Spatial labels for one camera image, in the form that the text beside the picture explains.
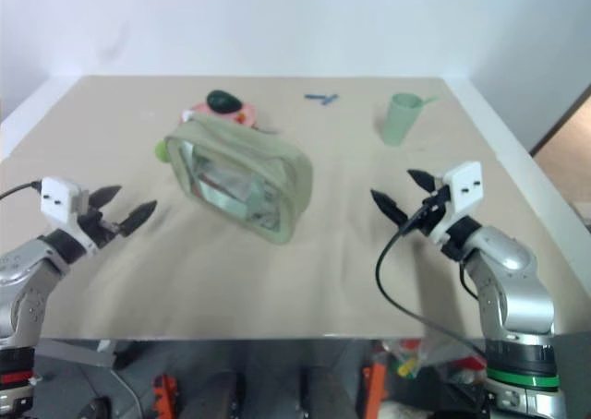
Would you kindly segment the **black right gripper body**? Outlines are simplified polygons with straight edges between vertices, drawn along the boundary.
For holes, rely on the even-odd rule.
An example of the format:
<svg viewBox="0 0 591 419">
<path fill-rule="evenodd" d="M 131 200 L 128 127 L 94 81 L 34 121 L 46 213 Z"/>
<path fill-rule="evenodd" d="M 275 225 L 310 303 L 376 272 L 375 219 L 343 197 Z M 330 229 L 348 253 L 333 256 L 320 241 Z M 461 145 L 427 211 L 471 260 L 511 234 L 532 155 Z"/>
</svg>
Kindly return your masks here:
<svg viewBox="0 0 591 419">
<path fill-rule="evenodd" d="M 422 201 L 422 207 L 411 216 L 405 228 L 403 235 L 408 235 L 413 231 L 419 231 L 425 236 L 429 236 L 435 226 L 442 220 L 446 208 L 445 204 L 451 200 L 451 192 L 448 186 L 443 186 L 429 197 Z"/>
</svg>

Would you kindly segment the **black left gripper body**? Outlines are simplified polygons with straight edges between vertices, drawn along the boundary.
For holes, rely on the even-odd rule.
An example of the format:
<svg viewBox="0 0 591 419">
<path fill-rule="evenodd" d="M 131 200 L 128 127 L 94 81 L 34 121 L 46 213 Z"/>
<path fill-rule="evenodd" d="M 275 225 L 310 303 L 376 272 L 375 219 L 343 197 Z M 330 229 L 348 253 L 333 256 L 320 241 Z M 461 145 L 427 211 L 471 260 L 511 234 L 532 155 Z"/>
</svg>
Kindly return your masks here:
<svg viewBox="0 0 591 419">
<path fill-rule="evenodd" d="M 78 215 L 77 225 L 76 240 L 84 249 L 103 249 L 120 234 L 120 226 L 105 220 L 103 213 L 94 208 Z"/>
</svg>

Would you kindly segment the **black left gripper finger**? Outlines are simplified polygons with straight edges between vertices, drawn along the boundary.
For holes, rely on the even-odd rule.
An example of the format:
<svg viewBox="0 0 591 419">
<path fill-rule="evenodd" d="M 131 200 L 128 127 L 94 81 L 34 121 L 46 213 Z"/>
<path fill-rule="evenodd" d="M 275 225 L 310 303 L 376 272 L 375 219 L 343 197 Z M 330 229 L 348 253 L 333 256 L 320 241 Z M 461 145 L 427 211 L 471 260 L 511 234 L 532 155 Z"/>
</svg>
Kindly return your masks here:
<svg viewBox="0 0 591 419">
<path fill-rule="evenodd" d="M 155 211 L 156 206 L 156 200 L 145 202 L 137 206 L 128 214 L 126 219 L 124 219 L 118 224 L 118 234 L 133 234 L 141 225 L 143 225 L 150 218 L 152 213 Z"/>
<path fill-rule="evenodd" d="M 104 186 L 89 196 L 89 206 L 92 208 L 102 208 L 111 202 L 117 193 L 121 190 L 122 186 Z"/>
</svg>

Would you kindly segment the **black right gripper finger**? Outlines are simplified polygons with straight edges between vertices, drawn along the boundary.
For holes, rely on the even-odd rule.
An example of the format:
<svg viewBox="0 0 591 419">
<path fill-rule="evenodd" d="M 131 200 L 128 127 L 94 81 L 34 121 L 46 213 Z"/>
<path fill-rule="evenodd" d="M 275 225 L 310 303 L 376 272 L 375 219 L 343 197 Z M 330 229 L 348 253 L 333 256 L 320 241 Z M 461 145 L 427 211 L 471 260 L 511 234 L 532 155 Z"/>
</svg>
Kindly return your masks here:
<svg viewBox="0 0 591 419">
<path fill-rule="evenodd" d="M 426 192 L 434 193 L 436 191 L 436 180 L 432 174 L 417 169 L 409 169 L 407 172 L 413 181 Z"/>
<path fill-rule="evenodd" d="M 385 193 L 371 189 L 370 194 L 380 212 L 392 221 L 398 228 L 404 226 L 408 216 L 398 208 L 396 202 Z"/>
</svg>

